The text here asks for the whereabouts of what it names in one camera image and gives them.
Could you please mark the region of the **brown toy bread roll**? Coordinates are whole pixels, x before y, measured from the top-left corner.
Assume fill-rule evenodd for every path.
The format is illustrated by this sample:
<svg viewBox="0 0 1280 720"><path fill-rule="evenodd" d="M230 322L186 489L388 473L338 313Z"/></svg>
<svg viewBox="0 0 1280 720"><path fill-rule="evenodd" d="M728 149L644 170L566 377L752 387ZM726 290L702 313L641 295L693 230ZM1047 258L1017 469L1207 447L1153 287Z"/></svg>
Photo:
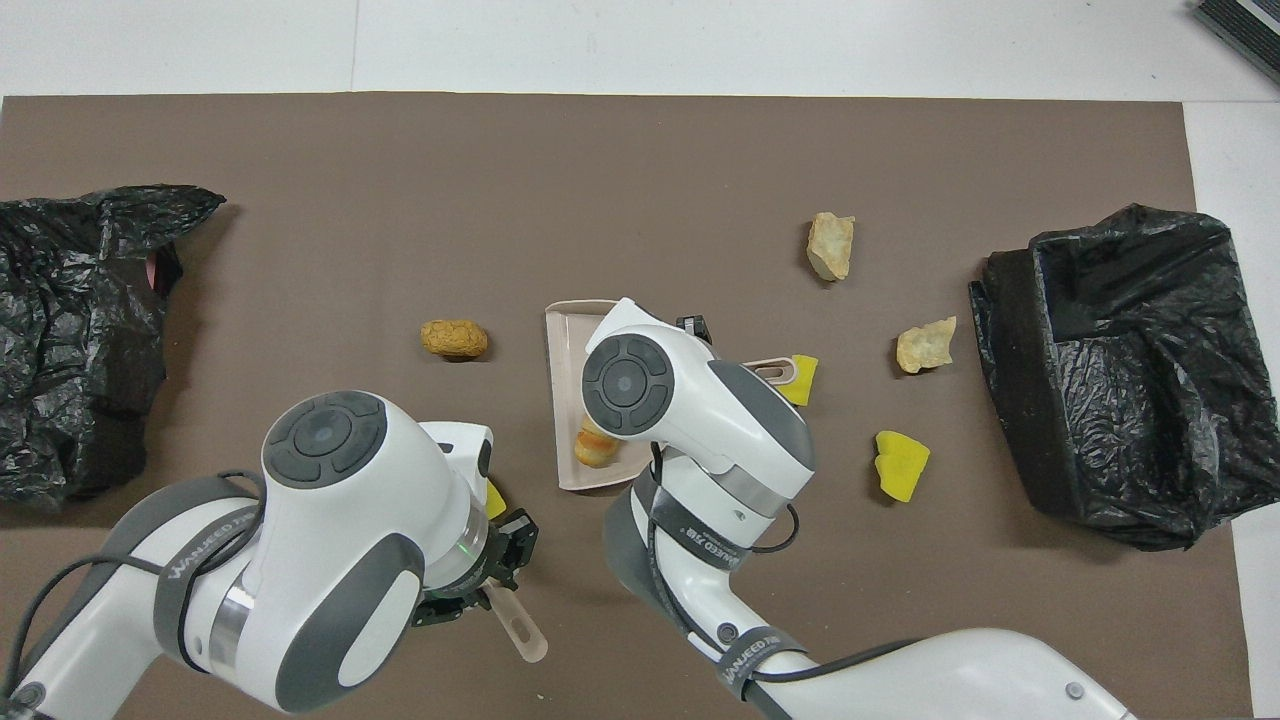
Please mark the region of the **brown toy bread roll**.
<svg viewBox="0 0 1280 720"><path fill-rule="evenodd" d="M490 347L488 332L468 319L440 319L421 324L420 343L431 355L462 363L481 357Z"/></svg>

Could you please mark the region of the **beige stone piece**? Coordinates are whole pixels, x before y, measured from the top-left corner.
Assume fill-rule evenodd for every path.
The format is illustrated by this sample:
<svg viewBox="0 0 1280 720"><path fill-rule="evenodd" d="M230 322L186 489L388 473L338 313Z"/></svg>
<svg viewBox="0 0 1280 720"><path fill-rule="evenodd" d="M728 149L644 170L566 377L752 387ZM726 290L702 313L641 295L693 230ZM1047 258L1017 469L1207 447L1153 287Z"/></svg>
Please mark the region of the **beige stone piece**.
<svg viewBox="0 0 1280 720"><path fill-rule="evenodd" d="M946 316L904 331L895 341L895 361L899 369L915 375L954 363L951 343L957 318Z"/></svg>
<svg viewBox="0 0 1280 720"><path fill-rule="evenodd" d="M840 282L849 277L855 223L855 217L837 217L832 211L819 211L812 218L806 259L822 281Z"/></svg>

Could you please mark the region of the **pink hand brush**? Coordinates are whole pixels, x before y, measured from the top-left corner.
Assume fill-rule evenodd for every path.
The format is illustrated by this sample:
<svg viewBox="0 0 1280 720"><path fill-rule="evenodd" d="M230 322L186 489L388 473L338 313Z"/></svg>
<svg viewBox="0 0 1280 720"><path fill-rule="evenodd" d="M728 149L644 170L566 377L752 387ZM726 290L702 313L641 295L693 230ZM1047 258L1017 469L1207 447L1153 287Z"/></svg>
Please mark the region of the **pink hand brush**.
<svg viewBox="0 0 1280 720"><path fill-rule="evenodd" d="M526 664L538 664L548 653L549 643L532 620L516 592L489 578L481 585L490 611L495 615L513 647Z"/></svg>

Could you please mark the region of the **yellow sponge wedge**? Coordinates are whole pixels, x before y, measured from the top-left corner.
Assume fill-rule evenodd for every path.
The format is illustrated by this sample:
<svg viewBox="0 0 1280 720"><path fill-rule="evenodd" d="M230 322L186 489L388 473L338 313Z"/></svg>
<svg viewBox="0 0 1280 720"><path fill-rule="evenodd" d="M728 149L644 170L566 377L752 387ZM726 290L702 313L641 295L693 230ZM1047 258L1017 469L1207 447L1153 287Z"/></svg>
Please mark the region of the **yellow sponge wedge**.
<svg viewBox="0 0 1280 720"><path fill-rule="evenodd" d="M792 355L788 363L787 380L776 383L774 387L791 405L805 407L810 402L819 361L817 357L797 354Z"/></svg>

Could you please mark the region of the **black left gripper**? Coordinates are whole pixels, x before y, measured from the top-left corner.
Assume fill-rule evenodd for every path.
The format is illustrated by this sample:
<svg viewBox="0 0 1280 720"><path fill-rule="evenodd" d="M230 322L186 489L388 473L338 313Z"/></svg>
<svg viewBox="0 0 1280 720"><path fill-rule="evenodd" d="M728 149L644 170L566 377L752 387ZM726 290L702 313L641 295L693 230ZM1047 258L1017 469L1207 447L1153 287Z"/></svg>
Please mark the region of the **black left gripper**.
<svg viewBox="0 0 1280 720"><path fill-rule="evenodd" d="M516 577L530 562L539 537L538 524L525 509L509 510L488 523L486 562L494 562L494 582L517 591ZM415 607L411 626L430 626L460 619L468 607L466 597L424 597Z"/></svg>

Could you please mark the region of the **beige stone piece right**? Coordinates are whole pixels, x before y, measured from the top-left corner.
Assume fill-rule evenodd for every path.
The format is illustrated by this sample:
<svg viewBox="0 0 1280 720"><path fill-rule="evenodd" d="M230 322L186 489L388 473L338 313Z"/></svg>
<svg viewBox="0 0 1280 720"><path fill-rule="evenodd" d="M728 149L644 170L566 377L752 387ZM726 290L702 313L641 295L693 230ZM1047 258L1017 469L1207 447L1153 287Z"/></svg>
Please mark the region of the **beige stone piece right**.
<svg viewBox="0 0 1280 720"><path fill-rule="evenodd" d="M895 361L899 369L915 375L954 363L951 343L957 318L946 316L904 331L895 341Z"/></svg>

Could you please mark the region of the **brown table mat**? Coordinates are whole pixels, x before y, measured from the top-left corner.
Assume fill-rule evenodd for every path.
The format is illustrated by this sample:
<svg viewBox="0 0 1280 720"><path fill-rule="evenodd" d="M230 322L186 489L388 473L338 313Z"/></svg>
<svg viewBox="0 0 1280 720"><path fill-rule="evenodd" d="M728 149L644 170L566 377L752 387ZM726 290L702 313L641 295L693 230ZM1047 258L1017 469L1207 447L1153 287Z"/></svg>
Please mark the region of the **brown table mat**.
<svg viewBox="0 0 1280 720"><path fill-rule="evenodd" d="M251 468L288 407L370 389L488 424L492 471L541 528L520 598L550 651L525 664L489 612L408 633L323 720L758 720L612 577L616 489L556 478L545 306L630 296L701 314L723 357L819 359L818 470L801 530L732 580L818 662L969 626L1034 635L1140 717L1249 716L1229 527L1147 553L1028 502L977 356L970 281L1138 202L1190 211L1175 102L448 94L9 97L0 200L198 184L225 204L179 249L168 378L145 474L49 516L0 509L0 671L35 592L160 486ZM806 259L812 218L855 217L850 273ZM957 318L954 363L895 341ZM421 324L468 319L448 361ZM910 502L876 433L931 450Z"/></svg>

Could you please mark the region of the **yellow sponge chunk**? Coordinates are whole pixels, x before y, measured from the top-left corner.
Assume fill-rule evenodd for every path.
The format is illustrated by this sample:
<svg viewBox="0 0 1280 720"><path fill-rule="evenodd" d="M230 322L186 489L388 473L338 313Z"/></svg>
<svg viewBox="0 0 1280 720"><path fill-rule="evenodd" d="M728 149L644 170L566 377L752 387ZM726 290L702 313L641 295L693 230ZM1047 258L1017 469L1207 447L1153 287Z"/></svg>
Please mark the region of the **yellow sponge chunk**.
<svg viewBox="0 0 1280 720"><path fill-rule="evenodd" d="M929 457L931 450L909 436L877 432L874 465L879 489L897 502L910 502Z"/></svg>

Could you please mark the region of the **beige stone piece upper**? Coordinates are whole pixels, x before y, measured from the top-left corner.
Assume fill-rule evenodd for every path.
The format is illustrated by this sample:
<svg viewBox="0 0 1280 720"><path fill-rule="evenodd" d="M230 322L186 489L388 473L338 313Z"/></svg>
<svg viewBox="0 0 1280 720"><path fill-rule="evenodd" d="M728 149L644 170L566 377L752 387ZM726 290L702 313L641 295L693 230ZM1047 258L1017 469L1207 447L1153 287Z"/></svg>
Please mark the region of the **beige stone piece upper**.
<svg viewBox="0 0 1280 720"><path fill-rule="evenodd" d="M812 218L806 259L822 281L840 282L849 277L855 223L855 217L837 217L832 211L819 211Z"/></svg>

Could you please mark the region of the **toy croissant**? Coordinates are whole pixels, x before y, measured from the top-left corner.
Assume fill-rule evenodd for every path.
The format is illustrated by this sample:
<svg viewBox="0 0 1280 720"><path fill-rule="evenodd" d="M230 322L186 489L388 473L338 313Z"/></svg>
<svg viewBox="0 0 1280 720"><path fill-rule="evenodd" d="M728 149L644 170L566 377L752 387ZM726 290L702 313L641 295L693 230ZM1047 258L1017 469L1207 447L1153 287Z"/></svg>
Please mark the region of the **toy croissant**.
<svg viewBox="0 0 1280 720"><path fill-rule="evenodd" d="M573 456L588 468L608 466L623 442L584 416L573 442Z"/></svg>

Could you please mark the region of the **crumpled black trash bag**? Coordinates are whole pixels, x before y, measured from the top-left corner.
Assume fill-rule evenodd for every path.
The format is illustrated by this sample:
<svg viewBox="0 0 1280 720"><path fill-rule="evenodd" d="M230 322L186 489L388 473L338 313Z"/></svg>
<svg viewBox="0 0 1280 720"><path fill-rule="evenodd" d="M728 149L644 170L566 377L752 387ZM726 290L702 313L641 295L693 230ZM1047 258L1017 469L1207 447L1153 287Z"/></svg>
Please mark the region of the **crumpled black trash bag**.
<svg viewBox="0 0 1280 720"><path fill-rule="evenodd" d="M146 184L0 202L0 503L59 512L142 473L177 242L223 201Z"/></svg>

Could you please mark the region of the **black bag lined open bin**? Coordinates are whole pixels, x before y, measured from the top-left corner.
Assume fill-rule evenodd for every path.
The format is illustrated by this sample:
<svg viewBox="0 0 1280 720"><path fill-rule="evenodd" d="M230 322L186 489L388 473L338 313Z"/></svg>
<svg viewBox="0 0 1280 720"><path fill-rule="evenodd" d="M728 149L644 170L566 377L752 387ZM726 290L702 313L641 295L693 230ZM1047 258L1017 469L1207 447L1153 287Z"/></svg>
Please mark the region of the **black bag lined open bin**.
<svg viewBox="0 0 1280 720"><path fill-rule="evenodd" d="M1036 510L1165 551L1280 503L1277 404L1221 220L1133 204L991 254L969 299Z"/></svg>

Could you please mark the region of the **black ribbed panel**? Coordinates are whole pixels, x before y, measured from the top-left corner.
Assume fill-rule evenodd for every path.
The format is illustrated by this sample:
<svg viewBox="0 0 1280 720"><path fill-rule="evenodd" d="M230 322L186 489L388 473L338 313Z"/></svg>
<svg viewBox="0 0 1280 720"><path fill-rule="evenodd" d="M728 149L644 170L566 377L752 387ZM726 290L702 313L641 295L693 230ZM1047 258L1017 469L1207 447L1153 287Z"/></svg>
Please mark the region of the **black ribbed panel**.
<svg viewBox="0 0 1280 720"><path fill-rule="evenodd" d="M1280 0L1194 0L1193 17L1280 86Z"/></svg>

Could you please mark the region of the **pink plastic dustpan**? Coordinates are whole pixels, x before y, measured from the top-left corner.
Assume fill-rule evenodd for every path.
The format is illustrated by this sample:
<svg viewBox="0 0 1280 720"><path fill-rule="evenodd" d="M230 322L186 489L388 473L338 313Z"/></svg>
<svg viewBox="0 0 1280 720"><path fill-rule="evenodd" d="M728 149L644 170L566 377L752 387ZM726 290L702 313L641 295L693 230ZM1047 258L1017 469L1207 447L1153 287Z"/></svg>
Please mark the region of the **pink plastic dustpan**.
<svg viewBox="0 0 1280 720"><path fill-rule="evenodd" d="M604 468L588 468L573 456L575 437L585 416L580 382L588 357L586 342L614 305L614 300L605 299L564 300L549 305L544 313L557 484L564 491L582 492L626 483L649 464L649 450L628 442L620 446L613 461ZM774 387L776 383L787 380L791 356L744 365Z"/></svg>

